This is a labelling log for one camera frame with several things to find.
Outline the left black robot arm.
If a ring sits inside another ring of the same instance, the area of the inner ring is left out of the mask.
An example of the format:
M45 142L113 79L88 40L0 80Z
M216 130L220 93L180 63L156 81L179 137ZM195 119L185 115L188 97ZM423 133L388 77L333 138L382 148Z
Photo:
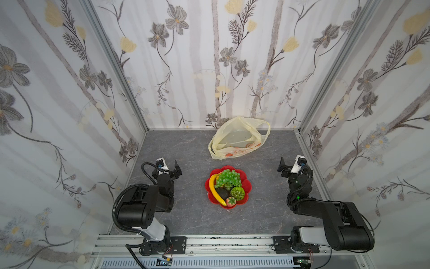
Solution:
M129 233L143 237L140 244L127 244L126 248L135 256L138 250L141 256L152 254L184 254L187 238L171 236L169 228L161 224L155 213L170 213L174 206L174 180L182 175L178 163L169 169L164 158L155 163L144 162L143 174L151 184L134 184L124 189L116 198L112 208L115 226Z

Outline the yellow plastic bag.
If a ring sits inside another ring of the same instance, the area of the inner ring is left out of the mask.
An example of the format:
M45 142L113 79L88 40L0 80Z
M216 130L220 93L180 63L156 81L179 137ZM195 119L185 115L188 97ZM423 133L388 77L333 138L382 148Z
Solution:
M208 144L208 151L214 160L238 158L263 146L270 133L269 122L238 116L218 129Z

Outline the yellow fake banana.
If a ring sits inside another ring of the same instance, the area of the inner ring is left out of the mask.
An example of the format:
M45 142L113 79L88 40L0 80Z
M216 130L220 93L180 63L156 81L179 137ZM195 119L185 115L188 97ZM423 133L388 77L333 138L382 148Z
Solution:
M219 173L218 174L214 174L213 176L210 177L208 185L209 185L209 189L212 193L212 195L214 196L214 198L222 205L222 206L227 206L225 200L222 199L222 197L217 193L216 189L215 189L215 180L219 177Z

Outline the green bumpy fake fruit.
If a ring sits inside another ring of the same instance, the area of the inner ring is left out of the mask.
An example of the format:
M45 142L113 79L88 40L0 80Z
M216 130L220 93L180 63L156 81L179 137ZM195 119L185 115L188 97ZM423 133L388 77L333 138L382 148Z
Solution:
M234 187L230 191L230 196L233 197L236 201L242 201L245 198L245 190L243 187Z

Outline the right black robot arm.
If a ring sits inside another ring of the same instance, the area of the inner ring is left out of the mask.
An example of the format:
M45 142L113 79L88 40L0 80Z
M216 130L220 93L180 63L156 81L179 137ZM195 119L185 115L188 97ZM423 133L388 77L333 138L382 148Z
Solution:
M288 208L296 215L323 222L321 227L295 226L288 239L292 251L301 253L311 246L326 246L335 251L363 253L374 248L373 228L354 203L310 197L314 171L304 156L298 155L293 165L286 165L281 158L277 171L288 181Z

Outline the green fake grapes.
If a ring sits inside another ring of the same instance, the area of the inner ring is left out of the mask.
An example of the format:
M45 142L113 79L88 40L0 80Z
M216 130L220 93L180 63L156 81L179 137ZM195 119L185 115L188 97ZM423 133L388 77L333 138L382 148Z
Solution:
M235 187L242 187L240 174L236 170L226 169L216 177L214 187L224 188L228 191Z

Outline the dark fake avocado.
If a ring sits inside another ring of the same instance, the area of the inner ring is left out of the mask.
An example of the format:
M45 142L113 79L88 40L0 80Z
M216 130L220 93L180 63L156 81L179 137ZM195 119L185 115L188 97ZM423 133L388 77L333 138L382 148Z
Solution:
M226 200L228 197L230 197L230 192L226 190L225 188L216 188L216 192L218 195L223 199Z

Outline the red flower-shaped plate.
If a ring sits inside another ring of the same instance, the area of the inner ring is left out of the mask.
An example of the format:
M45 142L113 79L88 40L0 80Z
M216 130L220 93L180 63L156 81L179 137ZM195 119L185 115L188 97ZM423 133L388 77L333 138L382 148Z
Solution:
M242 170L240 170L240 169L236 169L236 168L234 168L234 167L232 167L232 166L230 166L230 165L227 165L227 166L224 166L224 167L222 167L222 168L218 168L218 169L215 169L215 170L213 170L213 171L211 171L211 173L210 173L210 176L209 176L209 178L206 180L206 182L205 182L205 189L206 189L206 191L207 191L207 195L208 195L208 199L211 201L211 203L213 203L213 204L215 204L215 205L219 205L219 206L221 206L222 208L224 208L224 209L232 209L232 208L234 208L234 207L227 207L227 206L222 206L215 198L214 198L214 196L212 195L212 193L211 193L211 191L210 191L210 189L209 189L209 185L208 185L208 182L209 182L209 179L210 179L210 177L211 176L213 176L214 174L220 174L221 172L223 172L224 170L226 170L226 169L229 169L229 170L236 170L239 174L240 174L240 178L241 178L241 180L242 180L242 187L243 187L243 189L245 190L245 198L242 200L242 201L236 201L236 206L237 205L244 205L247 201L248 201L248 198L249 198L249 193L252 191L252 184L251 184L251 182L247 179L247 175L246 175L246 173L244 172L244 171L242 171Z

